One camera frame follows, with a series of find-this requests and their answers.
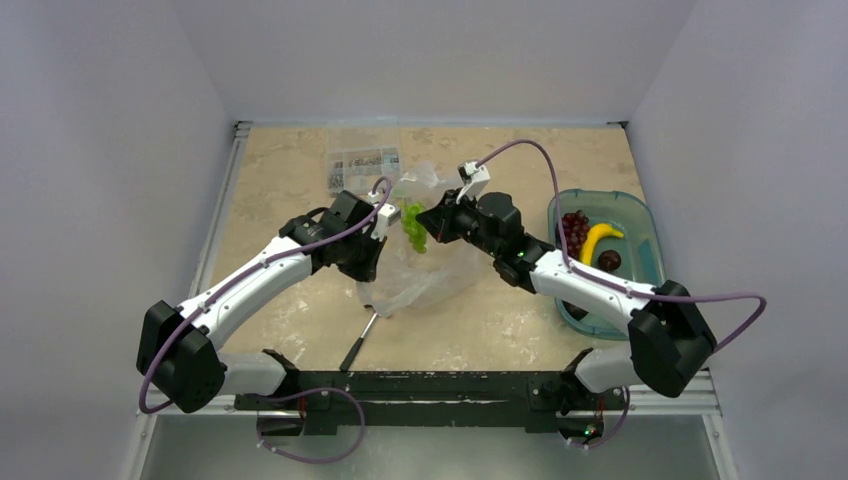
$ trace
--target white enclosure wall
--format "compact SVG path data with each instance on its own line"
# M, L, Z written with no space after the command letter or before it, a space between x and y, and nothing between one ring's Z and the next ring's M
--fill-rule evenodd
M699 0L629 127L670 274L771 302L713 364L743 478L848 469L846 25L844 0ZM718 335L736 307L706 308Z
M174 0L245 120L628 119L694 0Z
M0 2L0 478L116 478L231 125L168 0Z

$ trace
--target banana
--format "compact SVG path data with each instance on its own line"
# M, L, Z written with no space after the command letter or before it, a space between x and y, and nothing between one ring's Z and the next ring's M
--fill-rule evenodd
M580 263L591 264L595 246L602 238L606 237L624 238L624 234L613 228L609 223L599 223L590 228L589 233L586 234L586 242L580 249Z

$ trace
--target screwdriver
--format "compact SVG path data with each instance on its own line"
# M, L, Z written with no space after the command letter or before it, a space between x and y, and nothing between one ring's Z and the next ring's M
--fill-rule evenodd
M371 315L371 320L368 321L368 325L365 326L365 330L362 331L362 335L360 335L359 338L356 339L356 342L353 343L353 346L350 347L350 351L347 352L347 356L339 366L340 371L347 372L350 370L350 366L353 364L356 354L359 353L359 349L362 347L362 342L365 341L365 335L368 334L368 329L371 328L371 325L374 323L374 320L377 320L377 317L377 312L374 312L374 315Z

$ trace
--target teal plastic bin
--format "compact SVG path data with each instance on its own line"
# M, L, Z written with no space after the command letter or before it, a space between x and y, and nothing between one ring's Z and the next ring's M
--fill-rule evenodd
M562 214L583 210L589 217L589 225L609 223L624 233L624 238L604 238L598 242L592 258L597 267L598 255L604 250L615 250L621 255L621 267L613 275L636 282L660 285L665 282L654 217L648 206L638 198L624 192L600 192L572 189L559 194ZM548 205L548 236L551 243L559 246L556 233L556 207L554 201ZM593 313L577 320L565 310L562 300L556 307L563 320L574 330L593 338L626 340L627 337L613 328L607 321Z

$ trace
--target black handle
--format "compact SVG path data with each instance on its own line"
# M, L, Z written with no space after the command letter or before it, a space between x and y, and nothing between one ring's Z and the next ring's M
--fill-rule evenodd
M356 342L350 347L350 351L347 352L347 356L345 357L342 364L339 366L339 370L342 372L347 372L350 370L350 366L353 364L353 359L356 358L356 354L359 353L359 348L362 347L362 342L365 340L362 337L356 339Z

